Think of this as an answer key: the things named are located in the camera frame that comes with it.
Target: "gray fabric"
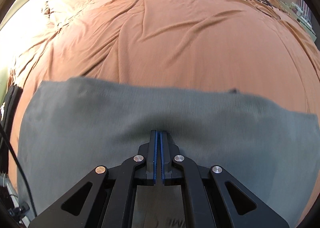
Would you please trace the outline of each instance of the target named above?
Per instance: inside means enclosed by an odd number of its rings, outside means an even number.
[[[241,93],[138,88],[88,78],[42,82],[25,112],[18,158],[38,213],[94,167],[114,167],[134,156],[153,129],[168,131],[198,165],[223,166],[295,226],[319,172],[316,115]],[[18,190],[19,200],[28,202],[20,175]],[[168,227],[170,219],[179,227],[183,220],[178,187],[139,189],[136,206],[132,227]]]

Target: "silver screw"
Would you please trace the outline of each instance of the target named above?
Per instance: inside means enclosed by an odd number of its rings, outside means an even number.
[[[222,168],[221,168],[220,166],[214,166],[214,167],[212,168],[212,171],[215,172],[215,173],[217,173],[217,174],[219,174],[219,173],[222,172]]]
[[[97,174],[102,174],[102,173],[104,173],[105,171],[106,171],[106,168],[103,167],[103,166],[99,166],[99,167],[96,168],[96,173],[97,173]]]
[[[184,161],[184,156],[182,156],[182,155],[176,155],[176,156],[174,157],[174,160],[175,160],[175,161],[178,161],[178,162]]]
[[[140,162],[140,161],[143,160],[143,156],[142,156],[142,155],[136,155],[136,156],[134,156],[133,160],[134,160],[135,162]]]

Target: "black cord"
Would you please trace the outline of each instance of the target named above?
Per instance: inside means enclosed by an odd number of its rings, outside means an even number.
[[[20,174],[21,174],[21,176],[22,176],[22,179],[23,179],[23,181],[24,181],[24,183],[25,183],[25,185],[26,185],[26,188],[27,188],[27,192],[28,192],[28,196],[29,196],[29,198],[30,198],[30,202],[31,202],[31,207],[32,207],[33,213],[34,213],[35,217],[37,217],[37,212],[36,212],[35,203],[33,202],[33,198],[32,198],[32,195],[31,195],[30,186],[29,186],[29,184],[28,184],[26,175],[24,174],[24,172],[23,172],[23,170],[22,170],[22,167],[21,167],[21,165],[20,165],[20,163],[19,163],[19,161],[18,161],[18,159],[17,159],[16,153],[14,152],[14,150],[13,150],[11,144],[10,144],[10,141],[9,141],[9,139],[8,139],[8,136],[7,136],[7,134],[5,133],[5,131],[4,131],[4,129],[3,129],[3,127],[2,127],[1,124],[0,124],[0,134],[2,135],[2,137],[3,137],[3,139],[4,139],[5,143],[6,143],[6,145],[8,146],[8,149],[9,149],[9,151],[10,151],[10,153],[11,153],[11,155],[12,155],[12,157],[13,157],[13,159],[14,159],[14,161],[15,161],[18,169],[19,169],[19,172],[20,172]]]

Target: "black strap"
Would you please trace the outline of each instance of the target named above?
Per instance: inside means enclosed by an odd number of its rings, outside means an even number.
[[[9,88],[4,97],[4,101],[0,104],[0,123],[7,136],[10,138],[13,117],[16,112],[18,102],[22,94],[22,88],[13,85]],[[8,173],[9,150],[5,145],[3,137],[0,135],[0,172]]]

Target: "orange blanket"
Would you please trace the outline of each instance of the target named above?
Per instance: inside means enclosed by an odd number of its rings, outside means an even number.
[[[15,151],[41,81],[80,75],[138,86],[237,88],[320,116],[319,51],[280,3],[269,1],[273,8],[257,0],[49,1],[47,30],[12,70],[12,82],[24,87],[11,135]],[[12,159],[9,168],[16,185]]]

